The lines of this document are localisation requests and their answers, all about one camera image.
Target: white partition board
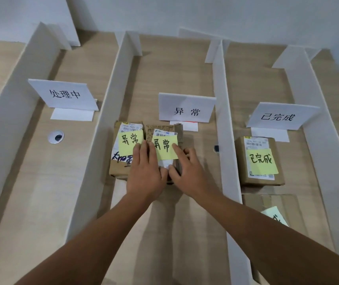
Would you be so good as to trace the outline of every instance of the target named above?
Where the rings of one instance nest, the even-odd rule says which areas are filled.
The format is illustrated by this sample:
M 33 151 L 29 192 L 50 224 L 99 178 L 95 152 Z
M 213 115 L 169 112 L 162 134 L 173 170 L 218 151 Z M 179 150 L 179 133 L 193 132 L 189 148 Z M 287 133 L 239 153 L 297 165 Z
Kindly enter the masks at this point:
M 28 78 L 47 79 L 60 44 L 40 23 L 0 92 L 0 195 L 39 95 Z
M 215 110 L 222 191 L 226 197 L 242 203 L 222 41 L 219 42 L 213 61 L 213 85 L 217 98 Z M 250 262 L 238 244 L 228 233 L 226 234 L 231 284 L 250 284 L 252 279 Z
M 85 175 L 67 230 L 67 241 L 96 217 L 100 206 L 110 163 L 114 123 L 120 115 L 133 57 L 142 54 L 139 36 L 137 33 L 133 34 L 134 39 L 132 39 L 130 34 L 125 32 L 119 42 L 120 47 L 96 125 Z
M 309 59 L 304 48 L 288 46 L 273 67 L 285 69 L 296 104 L 321 108 L 303 129 L 339 254 L 339 136 Z
M 178 36 L 180 38 L 193 38 L 193 39 L 210 39 L 210 46 L 208 49 L 208 52 L 206 54 L 205 63 L 213 63 L 214 56 L 217 52 L 218 46 L 220 41 L 222 40 L 222 48 L 223 48 L 223 54 L 225 55 L 228 47 L 230 45 L 230 40 L 217 36 L 217 35 L 210 35 L 207 33 L 186 29 L 186 28 L 179 28 L 178 30 Z

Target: package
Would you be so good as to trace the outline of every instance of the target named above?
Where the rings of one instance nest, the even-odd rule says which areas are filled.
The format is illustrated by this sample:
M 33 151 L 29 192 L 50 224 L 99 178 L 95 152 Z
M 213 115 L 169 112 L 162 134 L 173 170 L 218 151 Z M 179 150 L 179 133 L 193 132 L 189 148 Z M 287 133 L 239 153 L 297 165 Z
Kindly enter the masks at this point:
M 243 204 L 262 212 L 268 208 L 276 206 L 280 214 L 284 217 L 290 228 L 308 236 L 303 215 L 296 195 L 258 195 L 242 194 Z M 267 284 L 262 275 L 251 264 L 252 278 L 259 284 Z
M 113 150 L 111 152 L 109 174 L 117 179 L 127 180 L 133 156 L 120 156 L 118 147 L 115 146 L 115 140 L 117 138 L 121 124 L 122 122 L 120 121 L 116 121 L 114 124 Z M 144 130 L 144 126 L 142 122 L 124 123 L 123 129 L 126 131 L 134 131 L 137 129 Z
M 272 157 L 278 169 L 278 174 L 253 175 L 248 163 L 246 150 L 249 149 L 271 149 Z M 241 185 L 265 186 L 284 185 L 284 174 L 281 168 L 280 156 L 273 138 L 242 136 L 235 140 L 237 153 L 239 180 Z
M 114 137 L 113 137 L 113 150 L 111 154 L 110 160 L 110 168 L 109 174 L 117 179 L 127 180 L 128 174 L 130 172 L 132 155 L 130 156 L 120 156 L 118 152 L 118 147 L 115 146 L 115 140 L 117 138 L 119 129 L 121 127 L 122 122 L 117 121 L 114 124 Z M 176 132 L 177 133 L 177 143 L 180 148 L 182 148 L 183 143 L 183 125 L 147 125 L 144 126 L 142 122 L 136 123 L 124 123 L 124 129 L 127 131 L 134 131 L 142 128 L 144 131 L 145 140 L 151 141 L 153 132 L 155 129 L 160 129 L 168 132 Z M 173 161 L 173 166 L 181 172 L 181 166 L 177 159 Z
M 176 125 L 146 125 L 144 127 L 145 135 L 147 141 L 152 141 L 153 132 L 155 129 L 168 131 L 168 132 L 176 132 L 177 133 L 177 144 L 182 149 L 183 148 L 183 125 L 176 124 Z M 173 166 L 177 169 L 177 171 L 181 174 L 181 165 L 178 159 L 173 160 Z M 168 184 L 172 184 L 171 178 L 168 176 Z

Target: handwritten 异常 note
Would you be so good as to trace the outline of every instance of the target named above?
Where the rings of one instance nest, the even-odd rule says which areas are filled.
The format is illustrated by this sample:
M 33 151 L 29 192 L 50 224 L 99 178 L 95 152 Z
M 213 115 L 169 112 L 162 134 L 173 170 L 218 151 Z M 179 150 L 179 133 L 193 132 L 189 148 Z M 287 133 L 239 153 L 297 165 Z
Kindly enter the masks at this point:
M 246 150 L 253 175 L 279 174 L 271 149 Z
M 172 144 L 177 145 L 177 135 L 174 136 L 153 136 L 152 142 L 156 148 L 158 160 L 178 159 Z
M 143 141 L 143 130 L 118 133 L 118 146 L 120 156 L 129 156 L 133 154 L 135 144 L 141 144 Z

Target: hand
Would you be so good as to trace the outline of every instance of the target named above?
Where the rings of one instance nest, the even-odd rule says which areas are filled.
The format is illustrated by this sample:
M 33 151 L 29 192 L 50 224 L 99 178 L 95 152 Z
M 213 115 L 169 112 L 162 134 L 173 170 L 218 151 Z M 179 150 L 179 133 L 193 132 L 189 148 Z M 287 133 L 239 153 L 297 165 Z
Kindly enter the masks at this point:
M 152 203 L 162 193 L 167 183 L 168 170 L 159 168 L 156 149 L 152 142 L 143 140 L 142 145 L 137 143 L 133 149 L 133 162 L 127 179 L 127 194 L 136 198 L 143 197 Z
M 212 191 L 213 187 L 205 177 L 204 168 L 197 158 L 195 149 L 187 148 L 182 151 L 176 144 L 172 144 L 172 147 L 183 168 L 180 176 L 172 165 L 169 166 L 169 176 L 175 185 L 193 199 Z

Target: paper label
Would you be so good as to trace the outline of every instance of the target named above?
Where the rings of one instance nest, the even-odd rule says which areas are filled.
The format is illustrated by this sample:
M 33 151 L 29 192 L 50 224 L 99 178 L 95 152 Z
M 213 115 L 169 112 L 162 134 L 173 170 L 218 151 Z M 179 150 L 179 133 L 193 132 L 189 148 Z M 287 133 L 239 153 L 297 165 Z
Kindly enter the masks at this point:
M 271 149 L 249 149 L 246 154 L 254 175 L 279 174 Z
M 163 130 L 159 130 L 159 129 L 155 129 L 153 131 L 153 136 L 175 136 L 177 135 L 176 132 L 168 132 L 168 131 L 163 131 Z M 158 160 L 158 165 L 160 167 L 164 167 L 167 168 L 173 164 L 173 159 L 170 160 Z
M 119 154 L 122 156 L 129 156 L 133 154 L 135 144 L 141 144 L 143 141 L 143 130 L 119 132 L 118 133 L 118 147 Z
M 48 107 L 99 110 L 87 84 L 37 79 L 28 82 Z
M 159 120 L 209 123 L 215 97 L 159 93 Z
M 152 138 L 153 144 L 156 148 L 158 160 L 173 160 L 178 159 L 172 144 L 177 145 L 177 136 L 155 136 Z
M 260 102 L 247 127 L 298 130 L 319 111 L 319 107 L 310 105 Z
M 247 156 L 247 150 L 269 149 L 270 144 L 268 143 L 268 139 L 263 137 L 249 137 L 249 136 L 245 136 L 244 139 L 245 139 L 245 154 L 248 177 L 262 180 L 275 180 L 275 176 L 273 174 L 255 175 L 251 170 L 250 160 Z
M 121 125 L 119 126 L 118 133 L 131 132 L 131 131 L 137 131 L 137 130 L 142 130 L 142 129 L 143 129 L 143 124 L 121 123 Z M 133 154 L 125 155 L 125 156 L 120 155 L 118 135 L 115 139 L 114 146 L 111 151 L 111 159 L 117 160 L 117 162 L 126 162 L 125 167 L 131 166 L 131 162 L 133 161 Z
M 279 209 L 277 208 L 277 206 L 274 206 L 274 207 L 271 207 L 271 208 L 268 208 L 264 211 L 262 211 L 262 213 L 264 215 L 267 215 L 268 217 L 276 220 L 276 221 L 279 221 L 280 223 L 288 226 L 286 220 L 283 218 L 283 216 L 280 214 L 280 211 Z

